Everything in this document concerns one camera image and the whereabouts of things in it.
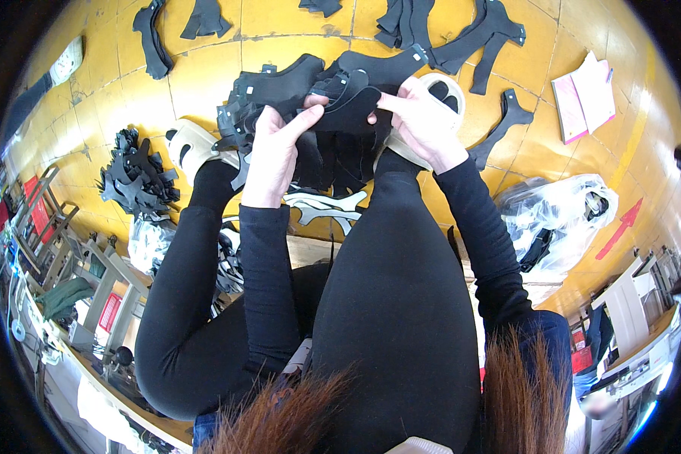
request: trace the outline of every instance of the white slipper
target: white slipper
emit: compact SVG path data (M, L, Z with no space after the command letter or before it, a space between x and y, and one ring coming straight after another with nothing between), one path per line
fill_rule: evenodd
M217 139L200 125L180 118L165 135L169 159L174 166L181 168L190 186L200 167L208 160L220 159L239 170L237 151L216 151L212 146Z
M67 81L71 74L83 63L83 40L76 36L63 51L49 71L53 86L59 86Z
M464 121L464 111L467 107L462 88L459 87L456 81L454 81L454 79L451 77L447 77L444 74L439 73L424 74L419 78L419 80L427 89L436 84L436 82L444 82L446 87L449 89L447 96L454 96L457 99L457 108L459 109L458 113L454 112L454 110L449 108L449 106L444 104L441 100L437 100L432 96L432 99L434 99L437 104L441 105L444 109L447 109L451 114L456 116L456 119L452 124L452 132L454 132L454 134L457 133L459 128L462 126L462 122ZM414 153L408 145L406 145L406 142L401 138L401 135L396 128L393 128L390 131L389 137L386 138L386 143L384 146L393 150L400 157L410 160L417 166L421 166L428 171L433 171L433 168L431 168L431 165L428 162L419 158L419 156Z

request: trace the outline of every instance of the woman's left hand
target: woman's left hand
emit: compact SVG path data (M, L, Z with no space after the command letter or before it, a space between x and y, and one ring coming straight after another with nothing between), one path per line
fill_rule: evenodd
M323 104L327 98L309 96L304 107L287 125L282 117L266 105L255 125L255 140L252 147L252 162L247 171L243 190L244 206L255 208L279 208L282 195L288 190L295 172L298 149L295 142L323 116Z

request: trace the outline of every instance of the tiled floor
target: tiled floor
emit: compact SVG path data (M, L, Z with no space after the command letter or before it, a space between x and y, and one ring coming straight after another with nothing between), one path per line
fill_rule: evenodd
M75 0L37 45L26 68L22 90L40 77L76 35L86 37L85 62L70 83L53 88L31 117L25 139L10 153L23 180L55 163L61 167L56 195L81 207L79 232L98 230L127 240L131 218L117 205L101 201L95 179L109 162L114 133L128 124L171 168L161 137L177 118L188 117L216 130L216 105L227 96L240 70L257 71L263 63L284 68L308 52L332 62L351 49L375 56L395 52L372 39L383 0L340 0L343 9L324 19L299 9L297 2L219 0L232 29L222 38L180 39L193 2L170 0L157 20L157 30L174 68L155 81L145 73L139 33L131 31L134 15L146 0ZM644 30L620 0L505 0L510 18L524 23L524 47L506 44L499 53L486 96L469 95L477 51L456 76L465 90L467 110L459 136L471 147L500 119L499 93L514 88L522 107L535 112L529 126L514 126L494 148L481 176L496 195L527 177L550 180L599 173L620 195L618 217L643 198L641 213L602 260L595 258L613 232L616 220L598 233L563 288L543 307L572 313L591 290L624 269L631 248L681 250L681 174L673 147L681 142L681 110L675 87ZM472 0L437 0L429 17L430 38L438 46L471 22ZM570 145L560 139L550 80L575 69L587 50L606 58L613 77L616 118L592 136ZM420 73L428 72L426 68ZM419 177L423 197L440 227L454 223L433 178ZM191 193L186 180L179 207ZM238 201L227 208L236 213ZM292 224L299 235L327 238L327 219L308 227Z

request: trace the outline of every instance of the pink notebook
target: pink notebook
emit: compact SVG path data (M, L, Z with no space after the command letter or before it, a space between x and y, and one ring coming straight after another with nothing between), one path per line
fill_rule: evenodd
M607 60L588 53L580 68L552 81L563 143L580 139L615 118Z

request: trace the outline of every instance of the red arrow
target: red arrow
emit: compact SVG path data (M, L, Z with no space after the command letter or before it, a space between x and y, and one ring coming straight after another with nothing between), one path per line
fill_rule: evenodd
M598 255L595 256L596 260L603 260L603 257L605 257L608 252L613 249L613 245L615 245L615 243L617 243L618 240L620 240L620 238L623 236L623 232L625 232L628 227L633 227L633 223L636 222L636 216L638 216L638 212L641 210L641 204L643 202L644 198L641 197L630 210L628 210L623 216L620 216L620 227L618 227L618 230L616 230L613 236L611 236L611 239L608 240L608 243L606 243L600 252L598 252Z

